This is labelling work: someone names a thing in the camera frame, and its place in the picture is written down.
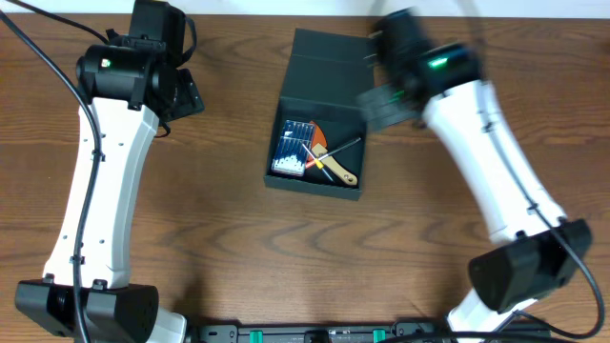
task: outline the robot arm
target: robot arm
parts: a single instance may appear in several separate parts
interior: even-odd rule
[[[579,257],[588,250],[591,233],[583,220],[568,223],[542,187],[502,115],[491,82],[482,80],[474,53],[459,44],[435,48],[407,10],[389,14],[375,29],[377,59],[391,86],[361,95],[360,103],[387,118],[405,118],[406,109],[421,109],[411,115],[434,131],[453,156],[490,240],[500,246],[471,261],[474,288],[449,313],[448,324],[453,331],[501,330],[514,311],[564,286],[576,270],[549,230],[566,237]],[[399,102],[378,100],[398,94],[407,95]]]
[[[193,47],[182,52],[186,24]],[[135,2],[128,35],[107,31],[109,45],[91,46],[78,61],[79,92],[102,136],[103,159],[84,229],[81,261],[74,246],[89,173],[92,129],[80,110],[80,137],[61,233],[42,280],[21,281],[15,306],[58,336],[79,337],[83,309],[91,341],[176,342],[186,318],[159,307],[153,286],[130,284],[133,209],[144,160],[159,125],[204,110],[188,70],[178,70],[196,45],[194,23],[164,2]],[[81,303],[74,306],[73,263],[81,264]]]
[[[131,275],[129,247],[135,198],[159,118],[147,107],[132,111],[127,101],[115,99],[94,98],[90,108],[104,137],[105,158],[83,236],[82,284],[85,288],[96,282],[108,289],[124,288]],[[67,286],[72,285],[71,247],[92,167],[92,131],[83,110],[79,113],[80,143],[68,208],[43,272],[43,276],[52,275],[54,283]]]
[[[482,98],[487,102],[486,110],[493,123],[491,128],[480,113],[478,91],[485,92]],[[542,215],[554,227],[559,226],[559,218],[565,217],[565,213],[534,175],[502,116],[491,83],[472,81],[446,91],[444,96],[432,98],[424,110],[423,120],[456,161],[478,202],[492,243],[505,245],[522,235],[545,232],[548,227],[532,211],[500,157],[492,142],[491,130],[495,131],[500,148],[526,193],[531,194]],[[477,292],[471,290],[447,319],[453,331],[492,332],[510,320],[513,311],[524,310],[536,301],[526,299],[510,311],[498,313],[489,309]]]

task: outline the orange object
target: orange object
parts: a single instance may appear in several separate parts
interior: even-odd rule
[[[322,147],[326,148],[327,147],[326,136],[324,135],[324,132],[322,132],[322,129],[313,120],[309,123],[315,125],[314,138],[312,140],[312,148],[318,144],[321,145]],[[307,168],[310,168],[312,165],[315,164],[312,156],[309,156],[307,158],[307,161],[308,161],[307,166],[306,166]]]

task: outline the black box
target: black box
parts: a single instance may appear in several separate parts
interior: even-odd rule
[[[367,123],[356,98],[374,87],[373,62],[366,58],[371,54],[369,42],[368,38],[296,30],[269,146],[267,187],[350,200],[361,196]],[[348,186],[334,174],[335,183],[331,183],[316,167],[301,177],[272,171],[286,120],[315,121],[326,136],[328,151],[361,137],[361,142],[334,155],[358,178],[357,185]]]

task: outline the wood grain surface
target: wood grain surface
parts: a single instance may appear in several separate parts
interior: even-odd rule
[[[11,18],[74,80],[95,39],[33,14]],[[126,32],[128,15],[70,15]],[[266,154],[295,28],[364,36],[370,19],[196,16],[187,67],[202,114],[155,140],[132,230],[133,283],[166,308],[243,324],[392,322],[441,317],[470,289],[466,266],[488,252],[477,204],[429,131],[370,135],[358,202],[266,189]],[[459,18],[424,19],[440,43],[468,40]],[[498,98],[542,183],[595,235],[586,261],[610,290],[610,21],[485,21]],[[77,103],[0,26],[0,340],[56,341],[13,305],[41,276],[68,201]],[[584,279],[534,306],[584,332],[595,302]],[[592,342],[610,338],[607,329]]]

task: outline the box lid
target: box lid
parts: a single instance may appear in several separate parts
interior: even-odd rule
[[[282,98],[352,108],[356,98],[374,84],[373,71],[364,57],[369,39],[296,30]]]

